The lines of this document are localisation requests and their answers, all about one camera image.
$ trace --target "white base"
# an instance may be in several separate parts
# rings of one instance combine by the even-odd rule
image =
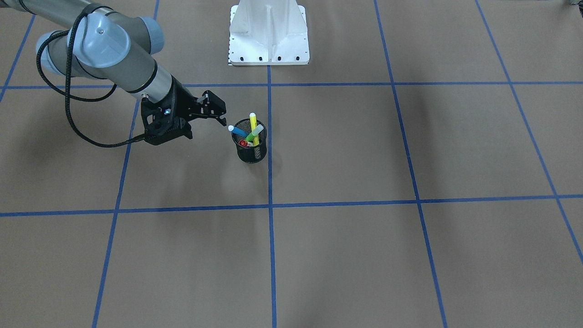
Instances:
[[[306,22],[305,8],[300,5],[298,7],[304,22]],[[233,22],[237,8],[238,5],[231,7],[231,22]],[[269,51],[268,45],[260,44],[249,36],[241,33],[230,33],[229,65],[307,65],[310,61],[307,32],[288,34],[277,44],[273,44],[272,48],[272,51]]]

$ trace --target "gray surface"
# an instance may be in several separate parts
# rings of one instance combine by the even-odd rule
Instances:
[[[89,327],[111,215],[0,218],[0,326]]]
[[[583,326],[583,254],[566,224],[582,242],[576,6],[479,2],[510,78],[555,81],[514,85],[518,106],[475,1],[378,0],[394,89],[374,0],[301,0],[311,62],[271,79],[226,65],[236,3],[160,1],[154,57],[200,84],[195,96],[223,98],[230,124],[257,113],[272,151],[255,165],[213,120],[193,121],[192,141],[87,144],[63,98],[30,87],[43,84],[34,44],[57,26],[35,19],[7,81],[30,16],[0,10],[0,326]],[[105,4],[151,16],[157,2]],[[135,104],[120,91],[72,112],[119,142]]]
[[[451,327],[583,325],[583,267],[554,200],[424,209]]]

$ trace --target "pen holder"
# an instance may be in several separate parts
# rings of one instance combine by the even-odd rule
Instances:
[[[239,141],[245,138],[237,134],[231,134],[233,137],[233,142],[235,147],[237,147],[237,156],[245,163],[253,164],[261,161],[267,154],[267,127],[265,124],[257,121],[257,125],[264,126],[264,130],[259,133],[259,145],[253,147],[243,147],[239,145]],[[251,121],[248,118],[239,121],[235,124],[235,127],[245,131],[246,133],[251,133]]]

